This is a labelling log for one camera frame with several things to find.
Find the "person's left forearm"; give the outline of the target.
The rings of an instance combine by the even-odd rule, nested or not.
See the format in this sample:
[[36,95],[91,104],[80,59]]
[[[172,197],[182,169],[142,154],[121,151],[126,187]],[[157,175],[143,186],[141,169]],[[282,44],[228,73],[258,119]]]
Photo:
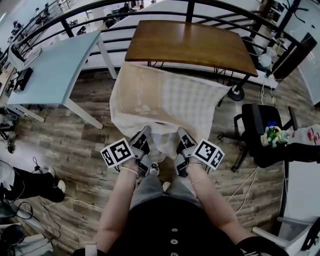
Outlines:
[[97,249],[106,254],[125,228],[137,173],[138,166],[133,158],[122,164],[111,196],[102,212],[94,241]]

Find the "black box device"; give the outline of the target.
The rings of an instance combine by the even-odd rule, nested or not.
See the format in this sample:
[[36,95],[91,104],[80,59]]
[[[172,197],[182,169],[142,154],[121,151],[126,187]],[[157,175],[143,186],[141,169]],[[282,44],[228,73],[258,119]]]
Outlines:
[[18,73],[18,77],[16,79],[15,86],[13,88],[13,92],[18,93],[24,91],[26,84],[28,83],[31,75],[33,73],[33,69],[28,67]]

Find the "person's left sneaker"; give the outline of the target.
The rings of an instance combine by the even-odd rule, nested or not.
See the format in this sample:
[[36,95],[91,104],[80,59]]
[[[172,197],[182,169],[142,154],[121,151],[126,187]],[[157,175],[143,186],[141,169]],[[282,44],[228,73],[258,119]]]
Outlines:
[[154,176],[159,176],[160,174],[160,168],[159,168],[159,164],[157,162],[153,162],[151,164],[150,170],[149,170],[149,174],[150,175],[154,175]]

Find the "white plastic bag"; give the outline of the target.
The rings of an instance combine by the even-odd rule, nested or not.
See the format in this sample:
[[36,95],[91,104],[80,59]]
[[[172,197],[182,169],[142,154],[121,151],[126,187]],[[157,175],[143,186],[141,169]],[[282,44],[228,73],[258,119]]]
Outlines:
[[267,47],[266,48],[266,52],[261,54],[258,57],[258,63],[264,67],[264,68],[268,68],[273,61],[273,58],[276,56],[276,52],[273,50],[272,47]]

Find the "black shirt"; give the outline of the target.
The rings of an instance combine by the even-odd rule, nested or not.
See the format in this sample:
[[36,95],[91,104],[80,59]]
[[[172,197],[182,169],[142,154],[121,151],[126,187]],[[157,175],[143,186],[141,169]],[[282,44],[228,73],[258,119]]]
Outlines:
[[133,207],[108,253],[94,245],[72,256],[289,256],[272,241],[252,236],[234,244],[193,203],[159,197]]

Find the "brown wooden table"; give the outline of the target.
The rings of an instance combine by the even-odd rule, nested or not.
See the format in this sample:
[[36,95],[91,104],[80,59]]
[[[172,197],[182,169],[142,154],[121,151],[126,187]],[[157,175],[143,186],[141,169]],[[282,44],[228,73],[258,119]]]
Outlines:
[[124,60],[197,65],[258,77],[238,33],[190,22],[141,20]]

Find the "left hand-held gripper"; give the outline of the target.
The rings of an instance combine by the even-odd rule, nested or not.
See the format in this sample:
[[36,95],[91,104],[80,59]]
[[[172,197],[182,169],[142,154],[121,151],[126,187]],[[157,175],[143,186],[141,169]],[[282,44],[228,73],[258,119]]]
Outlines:
[[150,148],[148,139],[151,135],[151,127],[145,126],[129,142],[122,138],[103,148],[100,153],[108,168],[114,168],[120,172],[120,167],[127,160],[134,159],[139,168],[138,176],[144,177],[152,166],[148,154]]

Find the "person's right forearm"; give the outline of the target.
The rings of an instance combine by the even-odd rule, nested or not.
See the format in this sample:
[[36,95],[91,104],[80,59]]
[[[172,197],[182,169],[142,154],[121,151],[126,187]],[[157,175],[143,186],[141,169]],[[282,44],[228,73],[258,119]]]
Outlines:
[[191,164],[187,166],[186,173],[211,223],[222,230],[236,245],[244,239],[253,237],[252,233],[240,225],[231,205],[216,189],[203,165],[196,161],[194,157],[190,159]]

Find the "black office chair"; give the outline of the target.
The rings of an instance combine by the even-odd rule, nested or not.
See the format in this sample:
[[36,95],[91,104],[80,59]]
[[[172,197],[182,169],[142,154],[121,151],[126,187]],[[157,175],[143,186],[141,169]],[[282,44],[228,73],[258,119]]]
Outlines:
[[292,107],[288,108],[290,120],[282,125],[279,111],[274,106],[260,104],[244,104],[241,107],[242,112],[234,117],[234,121],[242,120],[244,132],[239,134],[235,127],[234,134],[222,133],[217,139],[223,138],[234,139],[245,143],[241,147],[242,155],[236,165],[231,167],[236,172],[245,157],[250,155],[254,163],[260,168],[267,168],[278,162],[316,162],[320,164],[320,145],[307,145],[301,143],[279,144],[276,148],[269,146],[263,147],[261,144],[261,135],[265,133],[268,122],[276,122],[282,130],[290,132],[296,131],[298,128],[297,119]]

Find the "grey jeans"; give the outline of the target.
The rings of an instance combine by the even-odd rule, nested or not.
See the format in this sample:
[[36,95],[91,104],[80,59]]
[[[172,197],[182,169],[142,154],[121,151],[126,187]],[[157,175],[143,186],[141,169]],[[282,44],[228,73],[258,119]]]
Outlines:
[[174,178],[169,187],[164,190],[160,179],[155,174],[149,174],[134,190],[130,209],[149,200],[161,197],[183,200],[198,207],[201,206],[191,182],[187,181],[186,178]]

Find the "black metal railing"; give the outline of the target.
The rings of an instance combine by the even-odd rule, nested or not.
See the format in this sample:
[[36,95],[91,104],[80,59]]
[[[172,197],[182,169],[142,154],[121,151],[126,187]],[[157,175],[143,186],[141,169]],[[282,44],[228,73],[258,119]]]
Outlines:
[[134,30],[143,19],[191,22],[230,32],[236,31],[257,70],[262,69],[258,57],[267,50],[266,46],[258,44],[257,38],[265,39],[267,46],[276,48],[274,69],[282,66],[283,61],[292,59],[295,53],[305,58],[318,45],[310,33],[301,41],[297,41],[280,27],[264,20],[262,11],[258,9],[238,7],[220,0],[164,0],[143,10],[121,13],[116,9],[109,16],[99,16],[78,23],[71,22],[68,27],[75,33],[81,27],[112,18],[118,22],[102,29],[101,36],[115,68],[123,64]]

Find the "brown wooden post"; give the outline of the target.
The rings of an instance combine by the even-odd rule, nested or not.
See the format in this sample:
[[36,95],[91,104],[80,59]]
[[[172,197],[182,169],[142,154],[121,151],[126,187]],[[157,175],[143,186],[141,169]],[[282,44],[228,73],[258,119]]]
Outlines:
[[307,32],[298,46],[293,43],[280,56],[272,67],[271,74],[276,81],[284,80],[291,72],[302,63],[318,42]]

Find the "clear bag with red print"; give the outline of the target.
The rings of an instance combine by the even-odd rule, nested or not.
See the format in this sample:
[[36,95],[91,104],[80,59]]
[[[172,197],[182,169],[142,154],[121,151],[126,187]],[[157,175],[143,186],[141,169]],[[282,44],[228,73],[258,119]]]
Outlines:
[[320,146],[320,124],[313,124],[293,131],[288,140],[288,144],[292,143]]

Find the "light blue table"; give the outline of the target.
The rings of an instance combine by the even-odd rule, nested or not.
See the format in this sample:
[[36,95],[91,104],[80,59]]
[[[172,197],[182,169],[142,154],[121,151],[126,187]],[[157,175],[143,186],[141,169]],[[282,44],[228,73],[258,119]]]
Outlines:
[[40,122],[44,118],[24,105],[63,105],[97,129],[103,124],[71,100],[70,95],[78,76],[93,48],[97,47],[113,79],[117,73],[99,31],[70,37],[42,50],[30,65],[33,70],[25,89],[12,92],[7,106],[12,106]]

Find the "beige checkered tablecloth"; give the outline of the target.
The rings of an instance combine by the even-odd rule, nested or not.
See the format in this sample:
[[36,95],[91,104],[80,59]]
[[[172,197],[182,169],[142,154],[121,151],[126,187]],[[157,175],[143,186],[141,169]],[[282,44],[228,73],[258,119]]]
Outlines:
[[196,142],[208,139],[216,106],[228,91],[228,86],[212,80],[125,62],[109,101],[111,121],[128,138],[150,126],[150,159],[173,160],[178,128]]

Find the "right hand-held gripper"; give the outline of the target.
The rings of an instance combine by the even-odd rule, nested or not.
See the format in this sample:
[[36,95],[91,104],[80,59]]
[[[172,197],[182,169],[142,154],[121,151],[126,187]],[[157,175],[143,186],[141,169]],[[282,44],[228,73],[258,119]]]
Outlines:
[[174,159],[177,176],[188,176],[186,170],[191,164],[191,158],[195,158],[197,164],[203,165],[207,173],[217,169],[225,156],[220,147],[205,139],[197,143],[183,127],[179,127],[177,132],[180,139],[176,150],[177,156]]

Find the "artificial flower bunch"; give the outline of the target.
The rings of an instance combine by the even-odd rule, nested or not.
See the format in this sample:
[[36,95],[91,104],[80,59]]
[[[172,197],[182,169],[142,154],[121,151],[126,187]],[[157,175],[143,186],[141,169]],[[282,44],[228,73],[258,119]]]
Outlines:
[[282,130],[275,121],[267,123],[264,134],[260,136],[263,147],[276,148],[280,144],[286,144],[291,137],[289,131]]

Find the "white chair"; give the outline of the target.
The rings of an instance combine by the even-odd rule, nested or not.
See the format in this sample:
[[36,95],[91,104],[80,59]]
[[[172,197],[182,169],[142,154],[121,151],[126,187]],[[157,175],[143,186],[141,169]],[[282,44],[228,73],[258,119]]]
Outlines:
[[309,221],[302,221],[278,217],[277,222],[280,223],[280,228],[277,234],[272,234],[257,226],[254,226],[251,231],[258,236],[274,242],[283,248],[289,256],[316,256],[320,252],[320,232],[309,249],[302,250],[302,248],[309,231],[318,218],[318,216],[315,216]]

